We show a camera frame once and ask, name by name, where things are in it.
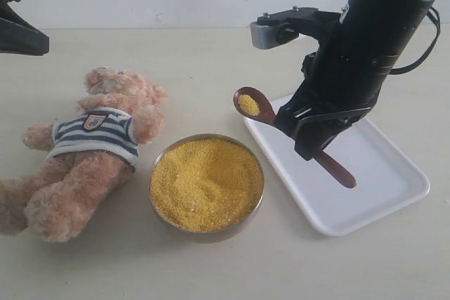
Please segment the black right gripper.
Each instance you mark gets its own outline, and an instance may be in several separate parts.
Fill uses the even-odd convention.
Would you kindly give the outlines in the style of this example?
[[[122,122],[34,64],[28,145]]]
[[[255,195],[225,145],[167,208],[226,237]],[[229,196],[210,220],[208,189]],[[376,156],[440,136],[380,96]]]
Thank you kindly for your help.
[[[295,140],[300,157],[311,160],[373,109],[393,66],[393,52],[373,46],[320,46],[304,57],[304,79],[279,108],[276,127]]]

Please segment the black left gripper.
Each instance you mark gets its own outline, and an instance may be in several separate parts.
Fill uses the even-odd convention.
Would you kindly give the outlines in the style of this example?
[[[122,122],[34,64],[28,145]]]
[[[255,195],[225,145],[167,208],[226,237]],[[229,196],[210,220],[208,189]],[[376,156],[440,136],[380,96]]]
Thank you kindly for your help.
[[[26,56],[43,56],[49,52],[49,37],[26,20],[23,20],[10,6],[1,0],[1,53]]]

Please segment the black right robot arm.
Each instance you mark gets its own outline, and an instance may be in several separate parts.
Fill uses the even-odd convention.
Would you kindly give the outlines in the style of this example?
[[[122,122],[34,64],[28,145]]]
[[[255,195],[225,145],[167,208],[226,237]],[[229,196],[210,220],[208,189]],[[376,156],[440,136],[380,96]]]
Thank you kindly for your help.
[[[348,0],[341,13],[313,9],[276,15],[276,41],[317,40],[304,58],[304,79],[276,115],[276,126],[305,160],[375,106],[384,80],[435,0]]]

